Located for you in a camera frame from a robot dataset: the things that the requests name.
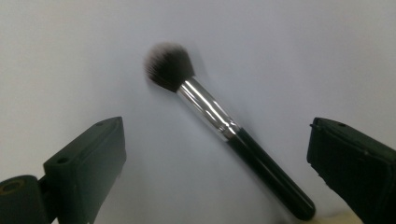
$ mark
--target white wall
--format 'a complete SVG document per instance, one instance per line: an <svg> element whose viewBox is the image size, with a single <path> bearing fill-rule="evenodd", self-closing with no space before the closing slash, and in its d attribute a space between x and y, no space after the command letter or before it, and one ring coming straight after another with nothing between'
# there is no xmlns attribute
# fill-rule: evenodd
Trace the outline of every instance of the white wall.
<svg viewBox="0 0 396 224"><path fill-rule="evenodd" d="M312 197L346 204L306 162L314 117L396 148L395 1L0 3L0 180L95 122L123 116L128 161L95 223L294 223L171 92L145 78L160 41L189 50L200 82Z"/></svg>

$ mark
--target dark bristles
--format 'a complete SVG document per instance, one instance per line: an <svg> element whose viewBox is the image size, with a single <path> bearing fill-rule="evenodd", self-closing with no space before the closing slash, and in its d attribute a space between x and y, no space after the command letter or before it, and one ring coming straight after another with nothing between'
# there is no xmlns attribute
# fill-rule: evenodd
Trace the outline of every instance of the dark bristles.
<svg viewBox="0 0 396 224"><path fill-rule="evenodd" d="M155 45L146 58L145 69L153 82L173 92L194 76L189 54L174 43Z"/></svg>

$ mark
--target brush handle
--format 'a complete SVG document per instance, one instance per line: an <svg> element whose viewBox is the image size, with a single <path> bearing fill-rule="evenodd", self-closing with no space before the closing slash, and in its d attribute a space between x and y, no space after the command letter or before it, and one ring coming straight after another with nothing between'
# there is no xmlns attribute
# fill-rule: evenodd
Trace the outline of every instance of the brush handle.
<svg viewBox="0 0 396 224"><path fill-rule="evenodd" d="M314 216L314 203L244 129L227 143L297 218Z"/></svg>

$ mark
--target makeup brush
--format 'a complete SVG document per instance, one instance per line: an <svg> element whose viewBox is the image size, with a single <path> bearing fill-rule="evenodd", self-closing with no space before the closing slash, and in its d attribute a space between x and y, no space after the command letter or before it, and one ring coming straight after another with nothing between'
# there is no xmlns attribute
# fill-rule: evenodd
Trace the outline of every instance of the makeup brush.
<svg viewBox="0 0 396 224"><path fill-rule="evenodd" d="M154 46L145 69L153 82L176 93L197 112L297 218L309 220L314 216L315 206L308 196L193 78L189 54L182 46Z"/></svg>

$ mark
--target metal ferrule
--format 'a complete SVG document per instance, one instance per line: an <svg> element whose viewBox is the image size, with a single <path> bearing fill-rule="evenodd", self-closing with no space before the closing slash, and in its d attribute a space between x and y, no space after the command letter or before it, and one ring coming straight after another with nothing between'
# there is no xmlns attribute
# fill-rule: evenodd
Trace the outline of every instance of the metal ferrule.
<svg viewBox="0 0 396 224"><path fill-rule="evenodd" d="M227 141L241 129L219 106L216 100L194 78L184 81L178 88L179 95L208 126Z"/></svg>

